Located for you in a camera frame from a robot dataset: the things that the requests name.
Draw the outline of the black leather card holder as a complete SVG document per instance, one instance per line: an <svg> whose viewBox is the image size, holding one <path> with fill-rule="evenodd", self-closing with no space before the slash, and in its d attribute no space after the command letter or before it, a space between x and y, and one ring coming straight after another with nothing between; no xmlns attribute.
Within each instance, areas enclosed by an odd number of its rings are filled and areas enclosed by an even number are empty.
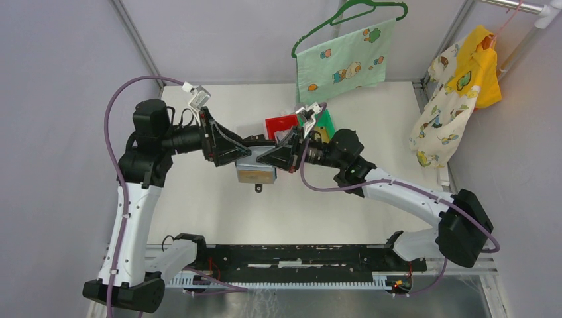
<svg viewBox="0 0 562 318"><path fill-rule="evenodd" d="M246 146L251 149L251 155L246 158L241 158L235 161L235 168L237 170L262 170L262 171L275 171L276 168L266 164L261 164L256 161L256 157L274 148L276 143L273 140L268 140L263 134L250 135L243 140ZM262 193L264 185L267 184L253 184L256 193Z"/></svg>

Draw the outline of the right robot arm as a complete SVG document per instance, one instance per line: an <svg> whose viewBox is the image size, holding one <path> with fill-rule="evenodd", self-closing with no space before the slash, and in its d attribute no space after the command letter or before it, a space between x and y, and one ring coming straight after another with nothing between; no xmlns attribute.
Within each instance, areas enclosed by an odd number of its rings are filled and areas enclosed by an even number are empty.
<svg viewBox="0 0 562 318"><path fill-rule="evenodd" d="M389 248L382 259L391 270L400 270L418 258L445 258L472 268L481 254L497 252L493 225L473 192L436 191L395 178L365 160L363 149L356 132L350 129L339 129L324 143L304 138L302 129L294 127L256 160L287 172L301 172L306 163L336 168L337 187L331 188L332 192L344 191L387 203L430 225L416 232L397 231L388 239Z"/></svg>

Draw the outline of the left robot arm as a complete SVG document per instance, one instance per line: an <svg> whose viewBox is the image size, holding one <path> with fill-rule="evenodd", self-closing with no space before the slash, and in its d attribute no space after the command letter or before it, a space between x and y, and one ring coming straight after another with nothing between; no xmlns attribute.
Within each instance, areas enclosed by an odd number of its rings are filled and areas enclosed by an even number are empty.
<svg viewBox="0 0 562 318"><path fill-rule="evenodd" d="M162 254L146 260L152 217L173 156L200 151L224 166L250 156L243 139L220 125L207 107L196 111L198 125L173 125L173 108L163 100L140 102L125 153L112 162L117 170L118 203L105 261L98 277L84 284L84 297L115 308L154 313L167 283L186 266L202 269L208 261L205 238L181 233Z"/></svg>

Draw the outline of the red plastic bin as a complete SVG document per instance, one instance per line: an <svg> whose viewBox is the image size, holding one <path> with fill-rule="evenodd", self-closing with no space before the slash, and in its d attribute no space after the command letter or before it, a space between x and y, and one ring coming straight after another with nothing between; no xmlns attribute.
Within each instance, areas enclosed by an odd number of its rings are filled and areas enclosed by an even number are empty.
<svg viewBox="0 0 562 318"><path fill-rule="evenodd" d="M264 124L267 139L274 140L275 133L289 131L292 127L299 125L299 120L295 114L291 114L265 119Z"/></svg>

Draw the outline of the green plastic bin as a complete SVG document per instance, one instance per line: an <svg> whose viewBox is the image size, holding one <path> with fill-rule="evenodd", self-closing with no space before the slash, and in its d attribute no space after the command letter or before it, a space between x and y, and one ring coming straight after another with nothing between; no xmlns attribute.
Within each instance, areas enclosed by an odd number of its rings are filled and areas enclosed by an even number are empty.
<svg viewBox="0 0 562 318"><path fill-rule="evenodd" d="M320 133L323 142L329 142L333 138L336 130L327 109L322 113L322 116L317 118L315 131Z"/></svg>

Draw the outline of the light green printed cloth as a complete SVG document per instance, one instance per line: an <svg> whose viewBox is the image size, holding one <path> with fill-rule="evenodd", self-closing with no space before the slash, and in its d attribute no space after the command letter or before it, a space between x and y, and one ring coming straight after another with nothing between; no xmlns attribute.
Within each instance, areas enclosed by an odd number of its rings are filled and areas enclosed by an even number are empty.
<svg viewBox="0 0 562 318"><path fill-rule="evenodd" d="M386 79L396 21L390 19L296 54L296 102L321 103Z"/></svg>

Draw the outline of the green clothes hanger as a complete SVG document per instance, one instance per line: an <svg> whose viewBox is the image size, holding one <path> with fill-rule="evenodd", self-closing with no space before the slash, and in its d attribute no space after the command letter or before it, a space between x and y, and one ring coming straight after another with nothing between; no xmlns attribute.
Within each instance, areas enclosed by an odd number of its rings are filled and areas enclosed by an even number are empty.
<svg viewBox="0 0 562 318"><path fill-rule="evenodd" d="M361 13L357 13L355 15L351 15L348 17L345 17L345 12L348 11L351 7L357 6L357 5L365 5L368 7L368 9L366 11L363 11ZM310 36L312 36L313 34L315 34L316 32L318 32L319 30L323 29L326 26L331 26L331 27L336 27L338 25L340 25L341 23L345 23L347 21L365 16L365 15L369 15L373 12L375 12L379 7L399 7L402 9L402 14L398 17L395 18L396 21L400 21L402 19L404 19L407 15L408 15L408 5L405 2L397 2L397 1L372 1L372 0L352 0L352 1L345 1L336 11L336 13L329 17L327 20L323 21L322 23L320 23L319 25L317 25L315 28L311 29L310 31L308 31L306 34L304 34L303 36L299 37L299 39L294 43L292 50L291 50L291 57L293 59L297 58L296 55L296 50L298 49L298 46L306 39L308 39Z"/></svg>

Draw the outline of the white printed garment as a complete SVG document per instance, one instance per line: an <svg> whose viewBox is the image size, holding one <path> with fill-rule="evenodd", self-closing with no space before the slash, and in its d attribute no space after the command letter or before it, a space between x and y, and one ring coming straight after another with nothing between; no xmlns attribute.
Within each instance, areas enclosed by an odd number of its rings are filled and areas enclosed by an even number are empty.
<svg viewBox="0 0 562 318"><path fill-rule="evenodd" d="M423 168L442 168L448 163L475 109L474 98L460 97L447 89L463 40L442 52L428 69L429 80L436 87L408 138L410 150Z"/></svg>

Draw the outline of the yellow garment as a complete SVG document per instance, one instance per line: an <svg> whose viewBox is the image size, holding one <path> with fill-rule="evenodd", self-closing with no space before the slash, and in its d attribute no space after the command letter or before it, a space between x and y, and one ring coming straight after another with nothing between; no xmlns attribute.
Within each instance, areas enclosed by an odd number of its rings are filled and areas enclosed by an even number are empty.
<svg viewBox="0 0 562 318"><path fill-rule="evenodd" d="M459 45L457 67L447 83L449 92L475 99L477 109L485 109L502 100L496 67L494 34L477 26Z"/></svg>

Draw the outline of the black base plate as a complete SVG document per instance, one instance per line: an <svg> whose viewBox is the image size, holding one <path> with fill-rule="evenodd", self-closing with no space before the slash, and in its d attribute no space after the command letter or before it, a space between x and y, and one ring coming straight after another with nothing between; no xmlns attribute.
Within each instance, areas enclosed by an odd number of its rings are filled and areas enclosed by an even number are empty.
<svg viewBox="0 0 562 318"><path fill-rule="evenodd" d="M425 260L402 260L385 244L209 245L192 262L229 283L362 283L373 273L427 270Z"/></svg>

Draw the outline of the metal hanging rail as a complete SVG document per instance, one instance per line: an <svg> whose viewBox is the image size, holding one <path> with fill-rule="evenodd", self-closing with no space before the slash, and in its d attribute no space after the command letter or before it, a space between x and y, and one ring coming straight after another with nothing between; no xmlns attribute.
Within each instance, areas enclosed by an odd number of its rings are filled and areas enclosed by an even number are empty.
<svg viewBox="0 0 562 318"><path fill-rule="evenodd" d="M500 53L496 73L502 79L530 50L536 40L561 16L561 1L485 1L508 11L508 17L500 25L495 37Z"/></svg>

